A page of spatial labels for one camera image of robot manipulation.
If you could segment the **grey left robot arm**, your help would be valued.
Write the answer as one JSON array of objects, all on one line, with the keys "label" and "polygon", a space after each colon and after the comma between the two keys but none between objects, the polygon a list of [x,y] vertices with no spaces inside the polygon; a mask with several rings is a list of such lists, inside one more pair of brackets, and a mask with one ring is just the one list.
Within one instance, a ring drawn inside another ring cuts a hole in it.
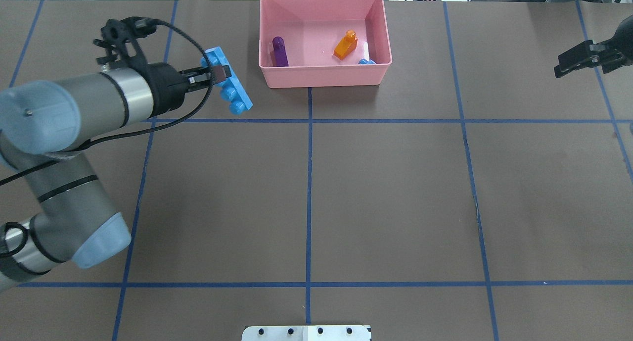
[{"label": "grey left robot arm", "polygon": [[25,178],[41,207],[1,226],[2,292],[67,262],[89,269],[125,250],[131,232],[86,157],[86,145],[234,77],[228,64],[179,72],[156,63],[149,69],[156,78],[120,67],[1,93],[1,161]]}]

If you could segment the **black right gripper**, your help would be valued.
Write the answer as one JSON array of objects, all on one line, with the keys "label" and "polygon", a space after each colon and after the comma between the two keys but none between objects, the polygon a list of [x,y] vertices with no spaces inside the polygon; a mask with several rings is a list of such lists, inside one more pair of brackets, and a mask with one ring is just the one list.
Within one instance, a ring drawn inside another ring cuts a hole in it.
[{"label": "black right gripper", "polygon": [[601,43],[583,41],[558,56],[554,67],[557,79],[584,68],[601,67],[604,74],[633,63],[633,16],[624,19],[615,34]]}]

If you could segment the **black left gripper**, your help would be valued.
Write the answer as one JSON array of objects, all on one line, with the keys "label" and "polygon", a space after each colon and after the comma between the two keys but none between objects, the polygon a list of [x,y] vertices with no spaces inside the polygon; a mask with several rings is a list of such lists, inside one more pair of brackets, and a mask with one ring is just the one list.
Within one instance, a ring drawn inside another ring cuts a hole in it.
[{"label": "black left gripper", "polygon": [[145,68],[145,81],[152,92],[152,115],[163,115],[183,105],[187,92],[214,86],[232,77],[230,66],[213,65],[178,72],[167,63],[152,63]]}]

